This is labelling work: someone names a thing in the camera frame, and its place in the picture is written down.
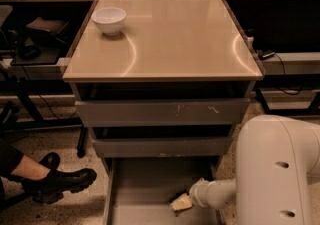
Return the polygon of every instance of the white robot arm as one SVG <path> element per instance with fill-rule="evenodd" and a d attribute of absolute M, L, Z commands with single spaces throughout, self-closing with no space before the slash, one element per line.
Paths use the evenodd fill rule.
<path fill-rule="evenodd" d="M 223 209 L 236 196 L 238 225 L 312 225 L 310 176 L 320 177 L 320 126 L 262 115 L 240 131 L 236 179 L 200 180 L 190 197 Z"/>

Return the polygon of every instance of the black pants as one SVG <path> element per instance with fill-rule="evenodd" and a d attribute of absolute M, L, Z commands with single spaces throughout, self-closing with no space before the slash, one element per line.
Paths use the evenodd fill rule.
<path fill-rule="evenodd" d="M 0 176 L 8 177 L 17 167 L 23 157 L 23 153 L 12 147 L 0 138 Z"/>

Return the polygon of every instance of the concrete floor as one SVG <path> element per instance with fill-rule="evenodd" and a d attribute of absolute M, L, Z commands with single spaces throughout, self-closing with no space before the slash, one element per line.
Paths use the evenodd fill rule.
<path fill-rule="evenodd" d="M 54 98 L 49 98 L 48 102 L 54 112 L 59 116 L 67 117 L 74 112 L 74 107 L 70 105 L 72 98 L 67 98 L 70 101 L 59 102 Z M 41 105 L 41 99 L 35 99 L 35 102 L 40 106 L 42 114 L 48 115 L 48 108 Z M 238 133 L 242 125 L 248 119 L 263 114 L 261 105 L 254 99 L 249 106 L 247 113 L 241 124 L 239 124 L 234 132 L 234 142 L 227 155 L 223 157 L 222 163 L 217 171 L 218 179 L 228 179 L 235 176 L 235 146 Z M 12 141 L 13 145 L 23 150 L 30 157 L 40 160 L 46 153 L 55 151 L 61 157 L 61 165 L 59 170 L 74 171 L 83 167 L 93 168 L 97 171 L 98 177 L 94 184 L 87 190 L 71 194 L 64 194 L 64 198 L 52 205 L 39 205 L 34 203 L 31 198 L 20 202 L 19 204 L 10 207 L 0 213 L 0 224 L 102 224 L 104 213 L 104 202 L 108 184 L 108 177 L 104 170 L 101 160 L 96 156 L 91 145 L 90 136 L 88 136 L 88 144 L 86 155 L 79 159 L 77 157 L 77 144 L 80 135 L 80 128 L 68 129 L 50 129 L 40 131 L 25 131 L 6 133 L 7 140 Z M 8 197 L 14 196 L 21 192 L 20 184 L 9 182 L 5 179 L 4 186 Z M 310 194 L 313 207 L 314 224 L 319 224 L 320 221 L 320 183 L 310 186 Z M 227 225 L 236 225 L 236 208 L 235 205 L 223 211 Z"/>

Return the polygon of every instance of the white bowl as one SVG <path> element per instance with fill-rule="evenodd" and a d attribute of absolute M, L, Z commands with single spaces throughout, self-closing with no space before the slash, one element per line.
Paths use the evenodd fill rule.
<path fill-rule="evenodd" d="M 102 33 L 112 36 L 124 27 L 126 16 L 126 12 L 120 8 L 106 7 L 94 11 L 91 19 Z"/>

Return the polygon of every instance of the black boot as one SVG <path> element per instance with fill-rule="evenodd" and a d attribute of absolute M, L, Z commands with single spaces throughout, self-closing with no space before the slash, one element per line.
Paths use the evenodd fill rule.
<path fill-rule="evenodd" d="M 60 157 L 57 153 L 51 152 L 45 155 L 39 163 L 49 169 L 57 169 L 60 164 Z M 7 179 L 9 181 L 21 182 L 23 180 L 23 177 L 10 175 Z"/>
<path fill-rule="evenodd" d="M 88 168 L 71 173 L 52 169 L 42 180 L 24 179 L 21 184 L 24 191 L 33 196 L 33 201 L 52 204 L 63 198 L 64 191 L 77 193 L 88 188 L 96 177 L 96 172 Z"/>

